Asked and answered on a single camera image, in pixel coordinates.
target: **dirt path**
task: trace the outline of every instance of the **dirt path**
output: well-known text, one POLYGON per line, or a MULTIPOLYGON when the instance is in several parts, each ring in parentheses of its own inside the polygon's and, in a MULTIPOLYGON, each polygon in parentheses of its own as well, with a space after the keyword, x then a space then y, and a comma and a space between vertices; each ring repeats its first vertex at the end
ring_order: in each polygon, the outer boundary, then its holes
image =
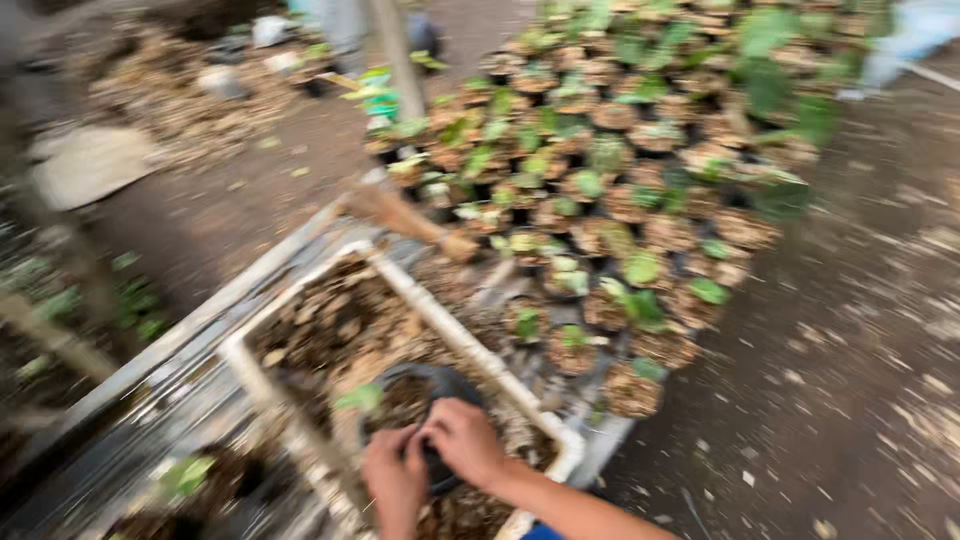
POLYGON ((904 77, 846 109, 804 175, 820 201, 604 473, 686 538, 683 489, 715 540, 955 537, 960 93, 904 77))
MULTIPOLYGON (((474 74, 480 56, 533 8, 523 0, 434 3, 434 20, 457 38, 444 42, 450 68, 431 78, 429 93, 449 92, 474 74)), ((255 140, 207 173, 146 178, 98 203, 89 214, 92 232, 117 254, 141 255, 138 269, 184 316, 335 199, 338 185, 375 166, 360 147, 366 116, 353 105, 334 95, 301 99, 276 125, 279 146, 261 149, 255 140), (305 153, 291 155, 303 145, 305 153), (302 167, 310 173, 293 178, 302 167)))

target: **hand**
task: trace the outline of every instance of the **hand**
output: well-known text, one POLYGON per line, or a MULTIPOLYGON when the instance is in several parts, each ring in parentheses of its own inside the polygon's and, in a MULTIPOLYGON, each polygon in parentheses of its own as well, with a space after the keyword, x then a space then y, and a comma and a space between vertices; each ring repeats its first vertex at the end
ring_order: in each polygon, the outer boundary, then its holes
POLYGON ((417 517, 426 497, 423 437, 417 426, 380 430, 364 455, 363 479, 374 500, 384 540, 413 540, 417 517), (406 449, 401 458, 400 451, 406 449))
POLYGON ((418 435, 425 435, 460 478, 490 493, 513 461, 503 454, 483 409, 460 400, 437 400, 418 435))

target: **tree trunk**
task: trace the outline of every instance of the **tree trunk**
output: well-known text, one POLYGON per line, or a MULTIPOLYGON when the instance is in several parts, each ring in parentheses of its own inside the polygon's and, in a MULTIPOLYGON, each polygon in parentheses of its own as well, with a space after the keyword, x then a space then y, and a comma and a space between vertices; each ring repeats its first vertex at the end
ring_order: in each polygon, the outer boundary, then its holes
POLYGON ((117 370, 115 361, 74 332, 36 316, 30 301, 21 295, 0 291, 0 318, 98 384, 117 370))

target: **pole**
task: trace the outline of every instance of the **pole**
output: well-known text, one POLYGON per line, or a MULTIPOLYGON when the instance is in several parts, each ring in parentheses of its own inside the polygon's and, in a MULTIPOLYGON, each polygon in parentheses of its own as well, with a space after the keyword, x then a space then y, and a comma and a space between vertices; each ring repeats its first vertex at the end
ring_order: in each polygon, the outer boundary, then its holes
POLYGON ((400 119, 410 120, 425 116, 426 98, 420 85, 420 77, 410 63, 405 17, 401 16, 396 0, 372 0, 372 3, 394 83, 400 94, 400 119))

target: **plastic tray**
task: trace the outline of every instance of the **plastic tray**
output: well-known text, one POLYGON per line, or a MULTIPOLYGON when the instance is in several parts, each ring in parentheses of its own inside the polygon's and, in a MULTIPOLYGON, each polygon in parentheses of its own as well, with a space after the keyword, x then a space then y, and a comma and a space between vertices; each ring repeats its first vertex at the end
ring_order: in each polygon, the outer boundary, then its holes
MULTIPOLYGON (((353 497, 349 495, 351 486, 346 482, 342 484, 338 478, 337 470, 346 467, 345 460, 316 432, 310 420, 284 388, 261 369, 253 353, 253 339, 269 327, 283 306, 309 284, 322 280, 343 256, 351 253, 359 254, 386 280, 410 309, 420 314, 423 321, 438 333, 451 350, 475 362, 500 386, 524 416, 553 439, 558 453, 545 474, 555 481, 566 481, 584 457, 585 445, 580 434, 566 426, 555 414, 540 412, 539 400, 509 371, 503 360, 484 348, 426 289, 414 282, 399 266, 377 252, 369 241, 361 240, 345 246, 315 271, 290 287, 254 315, 243 328, 227 337, 218 350, 257 406, 282 416, 283 421, 287 422, 287 429, 282 435, 283 442, 314 488, 326 499, 331 515, 340 524, 342 532, 361 537, 375 536, 367 527, 363 515, 365 508, 357 508, 356 504, 351 502, 358 501, 355 494, 353 497)), ((515 510, 495 538, 518 539, 530 530, 533 522, 532 514, 515 510)))

